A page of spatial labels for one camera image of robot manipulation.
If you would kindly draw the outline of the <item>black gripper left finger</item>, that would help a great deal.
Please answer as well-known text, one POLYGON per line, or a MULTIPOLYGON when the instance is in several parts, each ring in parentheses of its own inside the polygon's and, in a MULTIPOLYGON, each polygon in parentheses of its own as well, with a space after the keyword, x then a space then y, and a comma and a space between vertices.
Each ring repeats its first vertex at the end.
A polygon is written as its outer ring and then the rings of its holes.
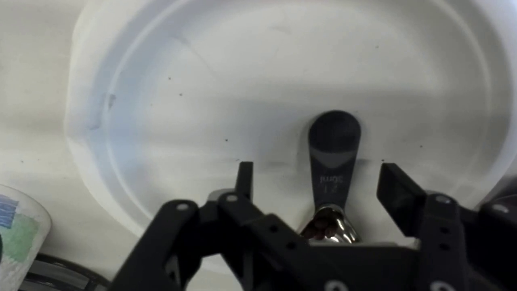
POLYGON ((252 203, 254 166, 236 187, 204 206, 178 199, 160 208, 108 291, 187 291, 202 263, 221 256, 242 291, 310 291, 297 259, 307 245, 252 203))

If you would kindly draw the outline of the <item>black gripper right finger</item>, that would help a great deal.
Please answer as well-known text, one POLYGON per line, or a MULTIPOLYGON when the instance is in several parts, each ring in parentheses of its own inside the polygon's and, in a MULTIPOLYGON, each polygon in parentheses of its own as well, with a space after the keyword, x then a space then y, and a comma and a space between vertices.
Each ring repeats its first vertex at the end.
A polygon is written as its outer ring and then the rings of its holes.
POLYGON ((376 198, 401 233, 418 241, 417 291, 517 291, 517 229, 509 206, 462 208, 383 164, 376 198))

